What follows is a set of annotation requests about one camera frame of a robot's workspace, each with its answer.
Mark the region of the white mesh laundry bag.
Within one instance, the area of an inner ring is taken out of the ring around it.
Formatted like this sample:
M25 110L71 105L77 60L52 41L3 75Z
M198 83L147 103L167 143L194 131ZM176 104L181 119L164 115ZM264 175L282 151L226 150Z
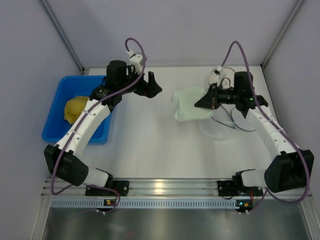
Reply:
M238 132L253 133L256 131L235 105L227 104L214 110L210 118L198 120L197 124L203 134L214 140L226 140Z

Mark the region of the pale green bra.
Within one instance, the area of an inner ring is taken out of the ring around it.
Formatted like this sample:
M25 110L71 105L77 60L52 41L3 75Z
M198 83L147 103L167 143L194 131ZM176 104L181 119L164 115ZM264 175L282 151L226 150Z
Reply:
M175 90L171 102L174 105L174 119L179 122L209 119L214 111L195 107L195 103L206 93L202 86L189 86Z

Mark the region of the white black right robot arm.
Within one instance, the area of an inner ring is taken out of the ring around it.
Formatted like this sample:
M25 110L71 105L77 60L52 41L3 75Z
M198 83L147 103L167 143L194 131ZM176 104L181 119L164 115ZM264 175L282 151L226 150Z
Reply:
M310 179L314 155L300 149L289 140L285 131L272 116L268 102L253 92L253 76L246 71L234 73L233 86L224 88L226 75L222 68L215 68L216 81L194 104L195 107L217 110L222 105L234 105L265 144L271 163L265 170L248 169L237 172L232 178L241 188L267 188L273 193L304 188Z

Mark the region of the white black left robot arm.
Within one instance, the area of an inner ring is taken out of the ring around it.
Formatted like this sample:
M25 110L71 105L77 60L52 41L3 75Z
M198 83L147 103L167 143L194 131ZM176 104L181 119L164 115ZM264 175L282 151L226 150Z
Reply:
M122 101L123 95L134 93L138 96L154 98L162 92L152 71L147 80L138 67L122 60L111 61L106 68L106 76L91 92L88 101L72 127L55 145L47 145L44 157L51 178L59 178L72 186L97 186L109 188L113 176L97 168L91 168L80 157L101 123Z

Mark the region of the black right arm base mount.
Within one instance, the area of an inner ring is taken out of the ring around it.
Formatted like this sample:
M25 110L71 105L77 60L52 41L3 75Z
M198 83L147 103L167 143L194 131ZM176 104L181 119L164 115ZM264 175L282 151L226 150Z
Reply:
M218 195L220 197L261 197L264 193L258 187L241 187L233 180L218 180Z

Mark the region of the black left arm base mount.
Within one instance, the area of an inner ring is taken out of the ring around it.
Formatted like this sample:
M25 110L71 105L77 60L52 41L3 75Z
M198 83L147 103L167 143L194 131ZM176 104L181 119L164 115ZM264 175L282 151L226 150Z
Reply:
M130 182L128 180L112 180L104 187L86 187L85 195L89 197L106 197L116 196L117 193L121 197L125 197L129 193Z

